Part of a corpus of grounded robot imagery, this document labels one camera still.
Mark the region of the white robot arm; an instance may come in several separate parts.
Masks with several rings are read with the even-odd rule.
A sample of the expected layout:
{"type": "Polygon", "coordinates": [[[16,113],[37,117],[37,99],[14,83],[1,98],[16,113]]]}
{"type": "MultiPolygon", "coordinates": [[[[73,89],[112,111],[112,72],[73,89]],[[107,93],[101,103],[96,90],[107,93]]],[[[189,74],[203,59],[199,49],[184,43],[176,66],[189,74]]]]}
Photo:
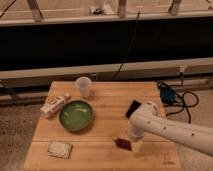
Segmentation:
{"type": "Polygon", "coordinates": [[[158,114],[159,107],[145,101],[128,120],[128,137],[137,142],[148,132],[213,157],[213,128],[168,120],[158,114]]]}

